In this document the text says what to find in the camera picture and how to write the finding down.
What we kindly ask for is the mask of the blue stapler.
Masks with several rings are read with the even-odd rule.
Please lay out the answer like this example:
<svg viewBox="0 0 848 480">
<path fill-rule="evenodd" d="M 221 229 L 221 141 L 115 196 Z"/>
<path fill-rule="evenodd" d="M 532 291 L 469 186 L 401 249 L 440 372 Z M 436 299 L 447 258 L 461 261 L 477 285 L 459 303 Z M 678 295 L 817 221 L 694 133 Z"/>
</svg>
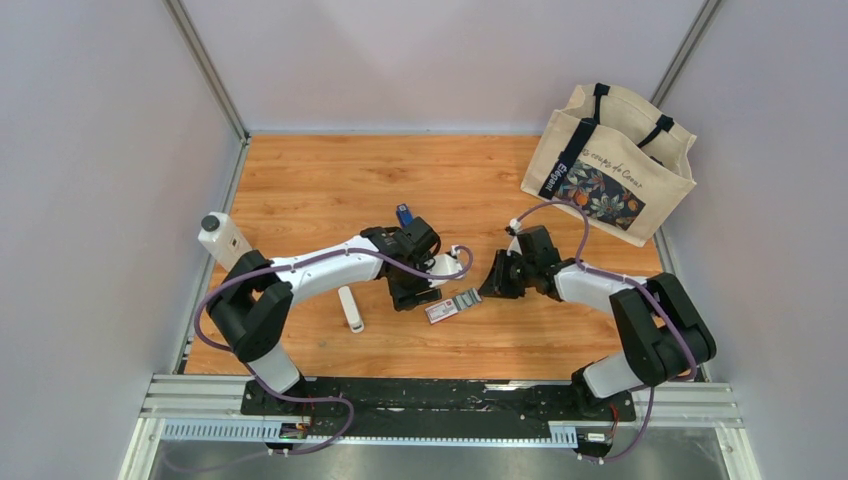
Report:
<svg viewBox="0 0 848 480">
<path fill-rule="evenodd" d="M 415 220 L 415 215 L 405 203 L 396 206 L 395 215 L 401 228 L 410 226 Z"/>
</svg>

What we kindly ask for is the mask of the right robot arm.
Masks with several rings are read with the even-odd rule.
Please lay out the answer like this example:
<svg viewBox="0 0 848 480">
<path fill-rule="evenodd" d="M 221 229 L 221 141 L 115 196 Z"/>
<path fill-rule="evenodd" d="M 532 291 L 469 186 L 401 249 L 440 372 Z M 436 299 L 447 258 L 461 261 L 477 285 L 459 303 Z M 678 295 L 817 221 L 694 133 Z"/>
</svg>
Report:
<svg viewBox="0 0 848 480">
<path fill-rule="evenodd" d="M 676 379 L 717 353 L 711 332 L 675 275 L 628 277 L 563 259 L 544 226 L 514 234 L 508 248 L 497 250 L 479 293 L 517 299 L 529 288 L 605 312 L 615 321 L 620 352 L 572 375 L 570 403 L 583 418 L 598 417 L 619 393 Z"/>
</svg>

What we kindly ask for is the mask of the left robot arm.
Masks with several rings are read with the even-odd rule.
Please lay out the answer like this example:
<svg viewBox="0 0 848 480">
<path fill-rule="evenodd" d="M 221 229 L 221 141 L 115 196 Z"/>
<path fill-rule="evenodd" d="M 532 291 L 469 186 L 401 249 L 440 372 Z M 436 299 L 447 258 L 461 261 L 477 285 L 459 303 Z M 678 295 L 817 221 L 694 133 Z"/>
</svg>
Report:
<svg viewBox="0 0 848 480">
<path fill-rule="evenodd" d="M 225 281 L 198 307 L 232 353 L 267 391 L 279 413 L 304 405 L 302 373 L 282 346 L 287 316 L 297 305 L 325 292 L 383 279 L 393 307 L 406 311 L 437 301 L 440 285 L 464 275 L 457 247 L 440 252 L 433 228 L 416 217 L 404 226 L 370 227 L 350 239 L 294 257 L 267 258 L 245 252 L 228 267 Z"/>
</svg>

